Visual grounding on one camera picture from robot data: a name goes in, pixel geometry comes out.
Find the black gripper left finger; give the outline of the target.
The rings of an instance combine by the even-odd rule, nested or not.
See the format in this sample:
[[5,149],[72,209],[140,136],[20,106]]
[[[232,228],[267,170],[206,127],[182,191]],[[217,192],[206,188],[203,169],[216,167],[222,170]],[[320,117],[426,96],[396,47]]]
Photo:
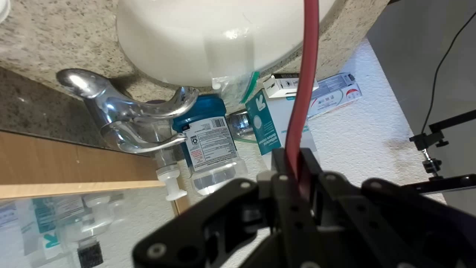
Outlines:
[[272,152],[272,197],[277,204],[277,227],[287,268],[319,268],[314,253],[313,219],[308,203],[301,197],[298,181],[287,161],[286,151]]

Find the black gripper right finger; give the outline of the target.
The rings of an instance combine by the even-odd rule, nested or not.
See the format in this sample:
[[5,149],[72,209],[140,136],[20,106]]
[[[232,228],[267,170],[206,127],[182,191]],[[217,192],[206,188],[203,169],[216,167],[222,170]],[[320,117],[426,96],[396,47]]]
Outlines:
[[299,152],[299,189],[311,206],[320,268],[396,268],[397,237],[378,207],[342,175]]

